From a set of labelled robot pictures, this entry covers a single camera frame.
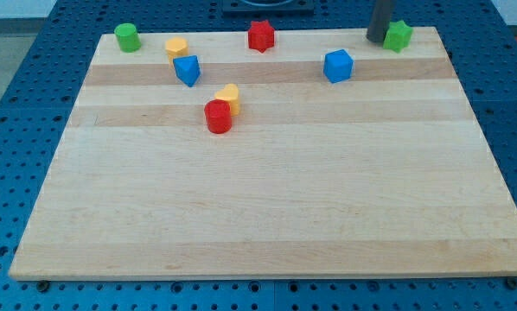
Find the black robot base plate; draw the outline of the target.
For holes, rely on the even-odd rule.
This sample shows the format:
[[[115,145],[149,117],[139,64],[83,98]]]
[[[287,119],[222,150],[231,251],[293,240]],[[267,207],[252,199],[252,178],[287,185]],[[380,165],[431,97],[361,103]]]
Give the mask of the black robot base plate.
[[[314,0],[221,0],[224,15],[246,13],[310,13],[314,11]]]

